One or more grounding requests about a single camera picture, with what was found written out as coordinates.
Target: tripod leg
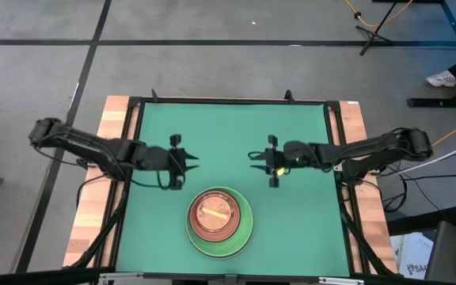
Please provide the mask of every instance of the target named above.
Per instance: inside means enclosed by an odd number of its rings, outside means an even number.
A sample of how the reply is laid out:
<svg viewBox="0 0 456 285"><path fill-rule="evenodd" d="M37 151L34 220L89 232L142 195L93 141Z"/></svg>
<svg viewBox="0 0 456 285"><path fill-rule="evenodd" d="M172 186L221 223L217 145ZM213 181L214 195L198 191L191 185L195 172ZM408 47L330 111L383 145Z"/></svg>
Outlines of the tripod leg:
<svg viewBox="0 0 456 285"><path fill-rule="evenodd" d="M359 31L362 31L362 32L365 32L367 35L372 35L373 34L372 31L369 31L368 29L366 29L364 27L360 27L359 25L356 25L355 29L357 29Z"/></svg>
<svg viewBox="0 0 456 285"><path fill-rule="evenodd" d="M365 45L363 46L362 50L360 51L360 56L365 54L365 51L367 51L369 46L372 44L372 41L374 40L374 37L375 37L374 34L372 34L372 36L370 36L369 40L365 43Z"/></svg>
<svg viewBox="0 0 456 285"><path fill-rule="evenodd" d="M386 39L384 36L376 35L378 39L384 40L386 43L391 44L392 40Z"/></svg>
<svg viewBox="0 0 456 285"><path fill-rule="evenodd" d="M394 2L394 3L392 4L392 6L389 8L388 12L386 13L386 15L385 15L385 17L383 18L383 20L381 21L381 23L379 23L379 26L376 28L376 30L373 31L373 32L370 32L370 34L371 34L372 36L370 36L370 39L367 41L367 43L365 44L365 46L363 46L362 51L360 52L360 56L362 56L362 55L365 54L365 51L367 51L367 49L369 48L369 46L372 44L372 41L374 41L374 38L375 38L375 37L377 37L377 38L379 38L379 39L382 39L382 40L384 40L384 41L387 42L387 43L391 43L391 40L388 40L388 39L386 39L385 37L382 37L382 36L378 35L378 32L379 32L379 29L383 26L383 24L385 24L386 19L387 19L388 16L392 13L392 10L393 10L393 8L395 8L395 5L396 5L396 4L397 4L396 2ZM368 31L367 29L364 29L364 28L362 28L362 27L356 26L356 28L357 28L358 30L362 30L362 31L364 31L364 32L365 32L365 31Z"/></svg>

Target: orange cable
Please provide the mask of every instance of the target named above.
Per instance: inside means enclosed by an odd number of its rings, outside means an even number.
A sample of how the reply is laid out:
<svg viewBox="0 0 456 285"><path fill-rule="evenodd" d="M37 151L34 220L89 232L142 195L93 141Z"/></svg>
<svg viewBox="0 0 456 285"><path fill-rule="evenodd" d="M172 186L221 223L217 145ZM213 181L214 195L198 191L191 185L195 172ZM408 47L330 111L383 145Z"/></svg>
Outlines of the orange cable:
<svg viewBox="0 0 456 285"><path fill-rule="evenodd" d="M355 7L353 6L353 4L351 4L349 2L349 0L344 0L346 2L346 4L349 5L349 7L351 8L351 10L353 11L353 13L357 13L358 11L356 11ZM392 17L390 17L388 20L385 21L385 23L390 23L391 21L393 21L393 19L395 19L400 13L402 13L406 8L408 8L409 5L411 5L413 0L409 0L409 2L404 5L404 7L402 7L398 12L395 13L395 15L393 15ZM362 19L362 16L358 16L357 17L358 20L360 20L362 22L362 24L364 24L365 26L367 27L370 27L370 28L376 28L378 27L379 25L373 25L373 24L368 24L366 23L363 19Z"/></svg>
<svg viewBox="0 0 456 285"><path fill-rule="evenodd" d="M443 136L441 139L438 139L436 142L432 144L432 147L437 147L443 140L448 139L450 136L452 136L454 133L456 133L456 129L453 131L449 132L447 135Z"/></svg>

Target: floor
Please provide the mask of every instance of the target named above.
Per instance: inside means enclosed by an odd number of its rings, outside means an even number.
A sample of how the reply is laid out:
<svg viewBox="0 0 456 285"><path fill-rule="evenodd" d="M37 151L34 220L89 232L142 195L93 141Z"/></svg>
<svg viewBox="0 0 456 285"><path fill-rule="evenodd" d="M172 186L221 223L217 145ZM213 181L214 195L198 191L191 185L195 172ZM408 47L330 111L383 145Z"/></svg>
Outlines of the floor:
<svg viewBox="0 0 456 285"><path fill-rule="evenodd" d="M104 0L0 0L0 39L91 40ZM380 21L389 4L352 0L366 21ZM446 0L456 19L456 0ZM113 0L101 40L364 40L343 0ZM382 35L399 41L456 41L442 6L412 4ZM432 141L456 128L456 110L410 109L407 97L449 97L424 78L456 63L456 47L100 46L91 68L89 46L0 45L0 274L13 270L49 159L27 139L34 121L65 118L80 99L74 126L95 132L107 95L281 98L359 101L369 136L419 127ZM456 136L437 149L456 148ZM74 158L66 155L65 160ZM411 173L456 173L456 157ZM62 166L29 270L60 268L85 172ZM382 178L384 197L401 182ZM421 180L437 207L456 206L456 179ZM409 185L399 213L432 206Z"/></svg>

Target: green bowl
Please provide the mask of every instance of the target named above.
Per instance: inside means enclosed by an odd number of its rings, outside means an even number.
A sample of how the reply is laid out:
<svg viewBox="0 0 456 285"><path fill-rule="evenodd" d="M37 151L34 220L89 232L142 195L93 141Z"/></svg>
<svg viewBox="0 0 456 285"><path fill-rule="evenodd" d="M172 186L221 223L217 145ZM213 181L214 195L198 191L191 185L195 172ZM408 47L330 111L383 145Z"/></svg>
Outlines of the green bowl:
<svg viewBox="0 0 456 285"><path fill-rule="evenodd" d="M189 223L189 213L191 210L191 206L193 205L193 202L196 200L196 198L198 198L205 192L214 190L222 191L231 195L235 199L235 201L237 201L238 207L241 212L241 220L238 224L237 230L235 230L234 234L232 234L224 241L205 241L195 233L195 231L191 227L191 224ZM235 253L238 253L244 248L244 246L248 243L249 239L251 238L252 233L253 212L251 211L251 207L249 206L249 203L244 198L244 196L233 189L226 187L209 188L201 192L189 204L188 213L186 214L186 234L188 235L189 241L192 243L195 249L197 249L199 252L205 254L208 257L226 258L233 256Z"/></svg>

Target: white cable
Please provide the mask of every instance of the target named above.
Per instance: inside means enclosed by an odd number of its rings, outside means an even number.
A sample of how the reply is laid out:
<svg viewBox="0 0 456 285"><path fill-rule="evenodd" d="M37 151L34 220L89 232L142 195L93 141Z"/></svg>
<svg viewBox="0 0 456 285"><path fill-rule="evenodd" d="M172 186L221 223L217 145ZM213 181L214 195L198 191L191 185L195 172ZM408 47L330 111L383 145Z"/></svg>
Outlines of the white cable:
<svg viewBox="0 0 456 285"><path fill-rule="evenodd" d="M443 160L443 159L445 159L445 158L449 158L450 156L452 156L452 155L454 155L454 154L456 154L456 150L450 152L450 153L447 154L447 155L443 155L441 158L437 158L437 159L435 159L435 160L433 160L433 161L429 161L429 162L426 162L426 163L424 163L424 164L420 164L420 165L414 166L414 167L412 167L412 168L410 168L410 169L404 169L404 170L402 170L402 171L400 171L400 172L397 172L397 173L394 173L394 174L392 174L392 175L390 175L390 176L395 176L395 175L399 175L399 174L402 174L402 173L407 173L407 172L409 172L409 171L411 171L411 170L418 169L418 168L420 168L420 167L424 167L424 166L427 166L427 165L431 165L431 164L434 163L434 162L438 162L438 161L441 161L441 160Z"/></svg>

